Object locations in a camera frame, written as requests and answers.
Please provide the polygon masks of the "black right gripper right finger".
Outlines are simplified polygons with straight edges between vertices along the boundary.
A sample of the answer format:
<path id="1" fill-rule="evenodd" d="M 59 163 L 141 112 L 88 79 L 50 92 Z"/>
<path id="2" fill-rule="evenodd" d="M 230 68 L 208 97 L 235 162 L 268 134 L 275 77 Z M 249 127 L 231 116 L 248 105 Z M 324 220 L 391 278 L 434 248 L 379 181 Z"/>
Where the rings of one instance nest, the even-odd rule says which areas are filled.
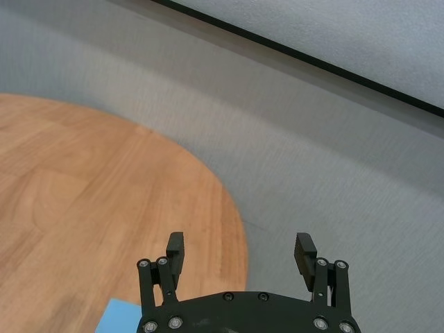
<path id="1" fill-rule="evenodd" d="M 296 235 L 294 258 L 311 293 L 311 302 L 331 307 L 350 307 L 347 262 L 329 262 L 319 257 L 310 234 L 306 232 Z"/>

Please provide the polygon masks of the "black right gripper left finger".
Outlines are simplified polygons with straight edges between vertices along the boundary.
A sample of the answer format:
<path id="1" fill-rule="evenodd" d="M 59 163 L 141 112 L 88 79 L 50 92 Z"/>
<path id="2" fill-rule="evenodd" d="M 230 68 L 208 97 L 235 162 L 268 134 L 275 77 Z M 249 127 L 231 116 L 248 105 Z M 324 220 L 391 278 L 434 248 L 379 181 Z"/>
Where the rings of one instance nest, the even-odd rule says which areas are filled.
<path id="1" fill-rule="evenodd" d="M 177 302 L 176 290 L 185 258 L 183 232 L 172 232 L 166 255 L 154 262 L 143 258 L 137 262 L 142 309 L 155 309 L 154 286 L 162 292 L 162 305 Z"/>

